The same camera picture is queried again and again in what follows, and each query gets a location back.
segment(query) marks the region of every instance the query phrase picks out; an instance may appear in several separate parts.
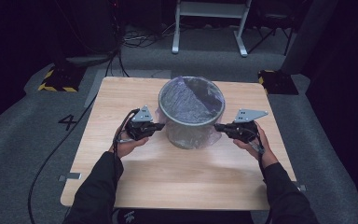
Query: wooden tabletop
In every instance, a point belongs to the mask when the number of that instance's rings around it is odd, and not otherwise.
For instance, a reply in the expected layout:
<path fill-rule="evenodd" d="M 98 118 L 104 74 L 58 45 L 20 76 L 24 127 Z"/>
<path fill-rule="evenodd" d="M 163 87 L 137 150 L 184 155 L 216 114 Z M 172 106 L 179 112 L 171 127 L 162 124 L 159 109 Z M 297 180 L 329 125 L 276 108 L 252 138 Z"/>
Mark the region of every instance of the wooden tabletop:
<path fill-rule="evenodd" d="M 75 193 L 95 162 L 111 146 L 117 127 L 134 108 L 144 105 L 154 114 L 158 94 L 168 79 L 106 77 L 92 108 L 61 202 L 71 206 Z M 257 122 L 292 180 L 296 180 L 267 95 L 256 83 L 218 82 L 226 99 L 222 123 L 230 123 L 240 108 L 268 111 Z M 269 209 L 266 186 L 255 158 L 238 148 L 225 134 L 204 149 L 172 145 L 165 129 L 146 145 L 122 159 L 115 207 L 263 210 Z"/>

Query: black sleeve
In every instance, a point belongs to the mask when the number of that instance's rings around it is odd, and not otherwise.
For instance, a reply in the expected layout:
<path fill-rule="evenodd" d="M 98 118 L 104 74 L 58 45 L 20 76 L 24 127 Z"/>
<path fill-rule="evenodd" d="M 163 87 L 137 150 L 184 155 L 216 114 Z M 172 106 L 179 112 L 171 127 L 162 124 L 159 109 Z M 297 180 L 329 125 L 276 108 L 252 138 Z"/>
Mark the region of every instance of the black sleeve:
<path fill-rule="evenodd" d="M 274 224 L 319 223 L 310 208 L 310 202 L 292 183 L 280 163 L 266 167 L 265 174 L 268 203 Z"/>
<path fill-rule="evenodd" d="M 115 171 L 114 154 L 104 152 L 77 190 L 74 204 L 63 223 L 112 223 L 116 175 L 119 178 L 123 173 L 121 160 L 117 159 L 117 162 Z"/>

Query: person's left hand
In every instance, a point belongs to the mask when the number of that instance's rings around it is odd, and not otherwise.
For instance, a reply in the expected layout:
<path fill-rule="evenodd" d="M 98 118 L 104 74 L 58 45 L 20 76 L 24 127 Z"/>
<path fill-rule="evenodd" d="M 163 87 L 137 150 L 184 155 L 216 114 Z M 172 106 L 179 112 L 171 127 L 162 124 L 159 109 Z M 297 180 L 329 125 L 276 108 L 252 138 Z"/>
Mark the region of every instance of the person's left hand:
<path fill-rule="evenodd" d="M 122 133 L 120 139 L 128 139 L 129 136 L 127 135 L 127 133 Z M 148 137 L 143 138 L 141 140 L 138 141 L 132 141 L 132 142 L 126 142 L 126 143 L 118 143 L 117 144 L 117 155 L 119 158 L 123 158 L 125 156 L 127 156 L 128 154 L 130 154 L 136 147 L 140 147 L 143 146 L 147 141 L 149 140 Z M 109 148 L 109 152 L 114 152 L 113 149 L 113 144 L 112 146 Z"/>

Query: hand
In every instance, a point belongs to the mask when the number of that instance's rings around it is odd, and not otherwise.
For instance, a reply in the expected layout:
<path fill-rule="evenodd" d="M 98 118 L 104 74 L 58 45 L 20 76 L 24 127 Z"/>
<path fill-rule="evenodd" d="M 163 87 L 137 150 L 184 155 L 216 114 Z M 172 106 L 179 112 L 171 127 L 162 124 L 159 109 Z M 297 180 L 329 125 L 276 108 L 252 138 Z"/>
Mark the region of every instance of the hand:
<path fill-rule="evenodd" d="M 127 133 L 122 133 L 120 139 L 128 139 L 129 136 Z M 147 141 L 149 140 L 148 137 L 143 138 L 138 141 L 132 141 L 132 142 L 126 142 L 126 143 L 117 143 L 117 155 L 119 158 L 123 158 L 130 154 L 136 147 L 143 146 Z M 109 150 L 109 152 L 114 152 L 114 145 L 112 145 Z"/>
<path fill-rule="evenodd" d="M 263 162 L 263 167 L 266 168 L 267 166 L 278 162 L 278 159 L 275 157 L 274 153 L 269 147 L 269 140 L 267 139 L 264 130 L 260 127 L 260 125 L 257 122 L 255 122 L 255 124 L 257 125 L 257 130 L 260 134 L 261 143 L 263 144 L 263 147 L 265 149 L 262 162 Z M 259 145 L 257 138 L 252 142 Z M 245 144 L 239 139 L 234 139 L 233 143 L 242 149 L 246 149 L 249 152 L 249 154 L 251 154 L 253 157 L 255 157 L 255 159 L 258 160 L 258 153 L 254 148 L 252 148 L 250 144 Z"/>

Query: gray carpet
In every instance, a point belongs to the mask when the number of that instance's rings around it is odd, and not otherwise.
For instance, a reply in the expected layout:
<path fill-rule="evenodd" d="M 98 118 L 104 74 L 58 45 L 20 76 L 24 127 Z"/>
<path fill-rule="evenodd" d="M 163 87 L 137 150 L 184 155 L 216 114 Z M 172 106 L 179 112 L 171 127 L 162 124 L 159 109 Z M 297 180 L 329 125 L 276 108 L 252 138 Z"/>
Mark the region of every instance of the gray carpet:
<path fill-rule="evenodd" d="M 258 39 L 257 31 L 246 30 L 245 46 Z M 172 36 L 143 49 L 123 48 L 123 64 L 130 76 L 202 76 L 210 80 L 257 82 L 262 69 L 279 69 L 284 61 L 285 37 L 269 37 L 247 58 L 242 58 L 232 29 L 187 30 L 180 50 L 171 54 Z M 60 119 L 75 120 L 90 102 L 107 63 L 90 67 L 80 92 L 38 91 L 51 65 L 34 74 L 24 89 L 27 95 L 0 116 L 0 223 L 30 223 L 27 197 L 31 183 L 48 154 L 68 134 Z M 112 74 L 122 76 L 117 59 Z M 297 180 L 309 189 L 310 200 L 321 223 L 358 223 L 358 194 L 337 158 L 324 130 L 305 96 L 309 80 L 293 76 L 299 95 L 269 95 L 283 142 Z M 69 172 L 90 112 L 50 158 L 33 193 L 36 223 L 61 223 L 67 208 L 61 205 L 63 183 L 59 175 Z M 254 211 L 255 223 L 264 223 L 265 211 Z"/>

